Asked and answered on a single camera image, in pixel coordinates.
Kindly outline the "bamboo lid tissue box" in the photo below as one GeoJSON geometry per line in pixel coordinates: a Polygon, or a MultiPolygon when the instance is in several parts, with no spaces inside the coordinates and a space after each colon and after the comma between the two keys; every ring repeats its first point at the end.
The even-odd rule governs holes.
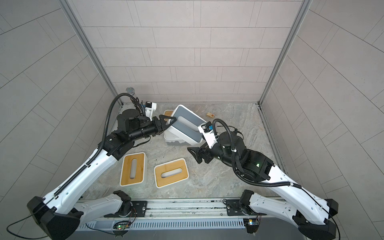
{"type": "Polygon", "coordinates": [[[154,173],[158,189],[185,183],[190,178],[187,162],[184,158],[157,165],[154,167],[154,173]]]}
{"type": "Polygon", "coordinates": [[[142,187],[147,183],[147,155],[144,152],[125,155],[121,169],[120,186],[142,187]]]}
{"type": "Polygon", "coordinates": [[[174,112],[174,110],[166,110],[166,111],[164,111],[164,115],[168,116],[168,117],[171,117],[173,112],[174,112]]]}

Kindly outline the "grey lid tissue box front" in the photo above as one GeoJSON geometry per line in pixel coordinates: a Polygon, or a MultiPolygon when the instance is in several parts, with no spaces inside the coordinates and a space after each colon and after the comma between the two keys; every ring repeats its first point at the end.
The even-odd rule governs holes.
{"type": "Polygon", "coordinates": [[[200,145],[204,141],[203,135],[199,132],[198,127],[205,124],[206,121],[197,114],[184,105],[178,105],[172,117],[176,118],[176,121],[167,129],[168,132],[184,140],[191,146],[200,145]]]}

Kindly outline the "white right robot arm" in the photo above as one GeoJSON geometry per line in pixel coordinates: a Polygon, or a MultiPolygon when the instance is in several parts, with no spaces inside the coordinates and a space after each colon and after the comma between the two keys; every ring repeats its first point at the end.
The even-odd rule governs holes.
{"type": "Polygon", "coordinates": [[[236,164],[232,162],[235,159],[243,167],[242,172],[235,170],[238,178],[249,185],[271,189],[282,197],[278,201],[245,190],[237,203],[224,202],[230,210],[248,216],[269,215],[279,218],[296,226],[310,240],[334,240],[340,237],[340,229],[333,222],[339,204],[333,199],[322,199],[309,193],[264,154],[244,146],[232,151],[230,146],[218,143],[212,148],[203,144],[201,147],[188,147],[187,150],[198,164],[208,164],[217,159],[229,167],[235,167],[236,164]]]}

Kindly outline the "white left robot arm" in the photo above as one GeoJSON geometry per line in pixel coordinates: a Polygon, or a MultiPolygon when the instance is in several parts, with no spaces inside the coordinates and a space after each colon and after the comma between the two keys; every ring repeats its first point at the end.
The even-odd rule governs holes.
{"type": "Polygon", "coordinates": [[[131,211],[131,198],[123,191],[88,203],[79,204],[83,193],[109,167],[119,161],[135,141],[162,134],[177,121],[159,115],[137,129],[117,129],[104,137],[93,155],[65,182],[42,197],[33,197],[27,204],[35,223],[52,240],[65,240],[87,222],[109,214],[126,216],[131,211]]]}

